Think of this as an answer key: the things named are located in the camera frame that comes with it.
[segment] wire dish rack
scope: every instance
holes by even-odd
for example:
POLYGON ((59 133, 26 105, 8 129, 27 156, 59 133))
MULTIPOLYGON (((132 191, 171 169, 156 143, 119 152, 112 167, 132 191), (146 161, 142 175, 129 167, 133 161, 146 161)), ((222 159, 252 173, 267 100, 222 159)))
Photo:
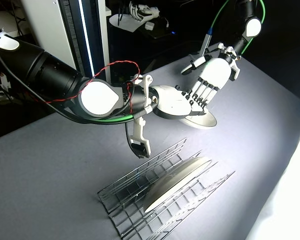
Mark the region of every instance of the wire dish rack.
MULTIPOLYGON (((122 240, 166 238, 181 221, 220 187, 234 172, 206 183, 204 176, 214 167, 211 163, 200 175, 179 189, 154 210, 145 213, 143 200, 150 186, 169 169, 181 163, 180 152, 187 138, 137 167, 97 194, 122 240)), ((198 152, 190 158, 197 157, 198 152)))

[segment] metal frame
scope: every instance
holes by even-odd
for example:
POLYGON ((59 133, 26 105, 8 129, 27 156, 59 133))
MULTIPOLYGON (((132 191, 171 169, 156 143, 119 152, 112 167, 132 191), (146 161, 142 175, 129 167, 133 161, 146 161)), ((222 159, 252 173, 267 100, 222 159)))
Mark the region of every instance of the metal frame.
MULTIPOLYGON (((144 213, 143 199, 151 184, 183 160, 180 152, 186 138, 105 187, 97 194, 122 240, 166 238, 193 210, 221 186, 234 172, 204 186, 202 177, 217 162, 210 164, 174 195, 151 212, 144 213)), ((197 157, 198 152, 190 158, 197 157)))

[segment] white light strip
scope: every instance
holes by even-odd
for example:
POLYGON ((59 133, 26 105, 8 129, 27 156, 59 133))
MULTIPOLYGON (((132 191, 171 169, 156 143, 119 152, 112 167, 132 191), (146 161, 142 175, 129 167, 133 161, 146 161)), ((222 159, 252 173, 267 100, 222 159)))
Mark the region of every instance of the white light strip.
POLYGON ((93 76, 93 75, 95 75, 95 70, 94 70, 94 65, 92 63, 92 58, 91 58, 91 52, 90 52, 90 46, 89 46, 89 40, 88 40, 88 34, 87 34, 87 28, 86 28, 84 9, 82 7, 82 0, 78 0, 78 2, 79 2, 80 15, 81 15, 81 21, 82 21, 82 26, 83 26, 83 33, 84 33, 84 39, 85 39, 85 44, 86 44, 86 50, 88 51, 88 57, 89 57, 89 62, 90 62, 90 67, 91 67, 91 73, 92 73, 92 76, 93 76))

